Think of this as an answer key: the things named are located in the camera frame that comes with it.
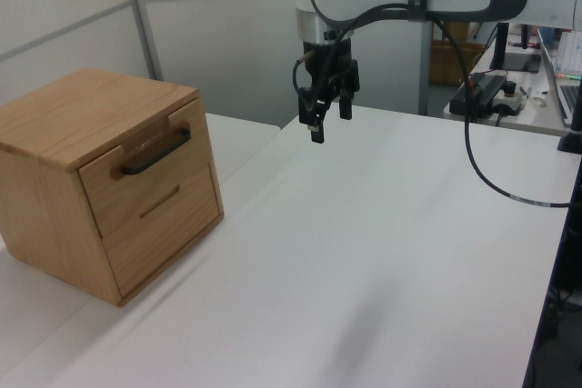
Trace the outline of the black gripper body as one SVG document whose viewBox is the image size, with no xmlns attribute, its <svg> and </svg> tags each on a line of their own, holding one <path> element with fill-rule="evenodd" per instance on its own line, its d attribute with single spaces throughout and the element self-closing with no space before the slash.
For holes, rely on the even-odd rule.
<svg viewBox="0 0 582 388">
<path fill-rule="evenodd" d="M 315 54 L 306 61 L 306 70 L 312 78 L 312 88 L 320 94 L 339 94 L 341 90 L 354 91 L 354 60 L 351 39 L 334 44 L 303 43 L 304 53 Z"/>
</svg>

